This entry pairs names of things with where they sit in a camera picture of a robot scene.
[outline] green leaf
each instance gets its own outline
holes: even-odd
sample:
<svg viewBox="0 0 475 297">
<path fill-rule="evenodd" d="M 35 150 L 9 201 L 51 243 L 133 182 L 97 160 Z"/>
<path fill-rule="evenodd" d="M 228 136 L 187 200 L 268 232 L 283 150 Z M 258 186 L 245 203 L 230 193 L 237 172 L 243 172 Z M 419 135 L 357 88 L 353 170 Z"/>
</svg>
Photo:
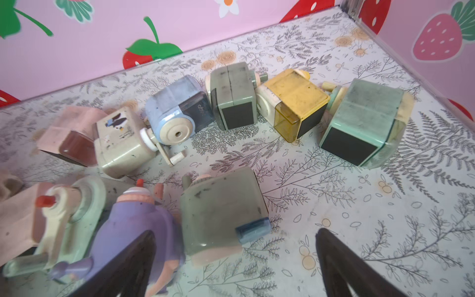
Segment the green leaf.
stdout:
<svg viewBox="0 0 475 297">
<path fill-rule="evenodd" d="M 152 29 L 152 33 L 153 33 L 153 35 L 155 36 L 155 41 L 156 41 L 157 43 L 160 43 L 160 42 L 158 41 L 157 30 L 155 30 L 155 26 L 153 25 L 152 20 L 151 20 L 149 17 L 145 17 L 145 18 L 143 18 L 143 20 L 147 23 L 147 25 L 149 25 L 150 29 Z"/>
<path fill-rule="evenodd" d="M 160 44 L 148 39 L 139 39 L 126 50 L 139 56 L 152 56 L 159 51 Z"/>
<path fill-rule="evenodd" d="M 16 8 L 13 9 L 17 14 L 21 14 L 22 16 L 26 17 L 28 20 L 30 20 L 33 24 L 37 25 L 41 30 L 43 30 L 46 35 L 48 36 L 53 36 L 53 32 L 51 32 L 50 29 L 48 29 L 45 25 L 43 25 L 42 23 L 38 22 L 37 20 L 35 20 L 34 18 L 32 18 L 31 16 L 29 16 L 28 14 L 24 13 L 23 11 L 20 11 Z"/>
<path fill-rule="evenodd" d="M 91 20 L 92 6 L 84 1 L 56 0 L 56 6 L 64 10 L 64 13 L 70 18 L 75 18 L 78 22 Z"/>
<path fill-rule="evenodd" d="M 455 5 L 452 7 L 452 13 L 450 15 L 457 21 L 457 23 L 463 7 L 464 3 L 462 1 L 455 3 Z"/>
<path fill-rule="evenodd" d="M 460 28 L 467 28 L 475 24 L 475 11 L 472 12 L 463 22 L 459 22 Z"/>
<path fill-rule="evenodd" d="M 475 9 L 475 0 L 470 0 L 465 4 L 462 13 L 460 14 L 460 19 L 457 23 L 462 26 L 466 21 L 470 22 L 471 19 L 475 17 L 475 14 L 471 13 Z"/>
<path fill-rule="evenodd" d="M 462 29 L 462 38 L 467 41 L 473 41 L 475 39 L 475 24 Z"/>
<path fill-rule="evenodd" d="M 0 0 L 0 36 L 5 38 L 20 32 L 20 20 L 13 10 L 15 0 Z"/>
<path fill-rule="evenodd" d="M 165 59 L 183 53 L 181 49 L 172 43 L 161 43 L 157 45 L 157 51 L 152 54 L 152 58 Z"/>
<path fill-rule="evenodd" d="M 80 4 L 85 10 L 92 12 L 92 6 L 89 5 L 89 3 L 82 1 L 82 2 L 76 2 L 77 4 Z"/>
</svg>

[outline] strawberry decoration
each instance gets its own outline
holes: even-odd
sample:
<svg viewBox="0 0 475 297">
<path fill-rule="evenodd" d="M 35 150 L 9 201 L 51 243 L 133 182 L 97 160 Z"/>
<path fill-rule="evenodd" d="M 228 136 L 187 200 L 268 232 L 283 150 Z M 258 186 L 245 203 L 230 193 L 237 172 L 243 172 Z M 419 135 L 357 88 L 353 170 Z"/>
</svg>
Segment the strawberry decoration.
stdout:
<svg viewBox="0 0 475 297">
<path fill-rule="evenodd" d="M 449 101 L 450 101 L 450 103 L 455 105 L 455 107 L 457 107 L 461 112 L 463 112 L 473 122 L 474 118 L 472 117 L 472 115 L 469 113 L 469 111 L 463 105 L 461 105 L 460 103 L 455 102 L 454 100 L 451 100 L 451 99 L 449 99 Z"/>
<path fill-rule="evenodd" d="M 7 106 L 9 104 L 20 102 L 17 98 L 13 97 L 12 95 L 3 92 L 0 90 L 0 107 Z"/>
<path fill-rule="evenodd" d="M 129 48 L 126 48 L 127 52 L 122 58 L 124 69 L 129 69 L 138 64 L 145 64 L 156 59 L 165 59 L 182 53 L 181 49 L 174 44 L 160 43 L 158 41 L 157 30 L 155 30 L 152 20 L 149 17 L 145 17 L 143 20 L 152 30 L 156 42 L 148 39 L 139 39 Z"/>
<path fill-rule="evenodd" d="M 388 16 L 391 0 L 366 0 L 361 7 L 359 18 L 375 34 L 378 34 Z"/>
<path fill-rule="evenodd" d="M 433 17 L 424 27 L 412 52 L 418 60 L 442 61 L 455 56 L 463 41 L 475 40 L 475 0 L 457 2 L 450 14 Z"/>
<path fill-rule="evenodd" d="M 294 5 L 294 7 L 292 7 L 292 9 L 280 22 L 282 23 L 291 19 L 296 19 L 297 17 L 306 16 L 307 14 L 324 10 L 333 6 L 335 6 L 335 0 L 300 0 Z"/>
</svg>

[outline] white flower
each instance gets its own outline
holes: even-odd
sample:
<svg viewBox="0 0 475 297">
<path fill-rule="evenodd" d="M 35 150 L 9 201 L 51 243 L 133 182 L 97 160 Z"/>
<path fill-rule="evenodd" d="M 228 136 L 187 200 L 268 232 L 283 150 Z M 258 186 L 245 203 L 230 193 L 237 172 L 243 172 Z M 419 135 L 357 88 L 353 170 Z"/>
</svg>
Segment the white flower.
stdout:
<svg viewBox="0 0 475 297">
<path fill-rule="evenodd" d="M 232 14 L 239 14 L 238 0 L 214 0 L 219 4 L 219 17 L 223 18 L 226 16 L 228 11 L 231 11 Z"/>
</svg>

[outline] blue pencil sharpener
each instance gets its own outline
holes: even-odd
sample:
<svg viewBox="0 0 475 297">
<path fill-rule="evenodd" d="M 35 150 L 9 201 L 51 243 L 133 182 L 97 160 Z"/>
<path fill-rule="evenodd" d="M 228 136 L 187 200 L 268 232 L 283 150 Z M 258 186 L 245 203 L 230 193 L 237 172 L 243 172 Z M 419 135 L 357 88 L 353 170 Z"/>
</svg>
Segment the blue pencil sharpener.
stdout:
<svg viewBox="0 0 475 297">
<path fill-rule="evenodd" d="M 185 76 L 145 103 L 153 133 L 166 145 L 181 144 L 214 121 L 208 97 L 192 76 Z"/>
</svg>

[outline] yellow pencil sharpener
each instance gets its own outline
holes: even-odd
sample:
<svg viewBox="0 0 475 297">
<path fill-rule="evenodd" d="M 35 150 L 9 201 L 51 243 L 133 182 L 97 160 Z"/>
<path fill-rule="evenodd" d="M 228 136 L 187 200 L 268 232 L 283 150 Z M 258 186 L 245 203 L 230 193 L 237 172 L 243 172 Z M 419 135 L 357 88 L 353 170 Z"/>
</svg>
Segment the yellow pencil sharpener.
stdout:
<svg viewBox="0 0 475 297">
<path fill-rule="evenodd" d="M 257 110 L 290 143 L 320 122 L 330 100 L 309 79 L 306 71 L 287 69 L 256 88 Z"/>
</svg>

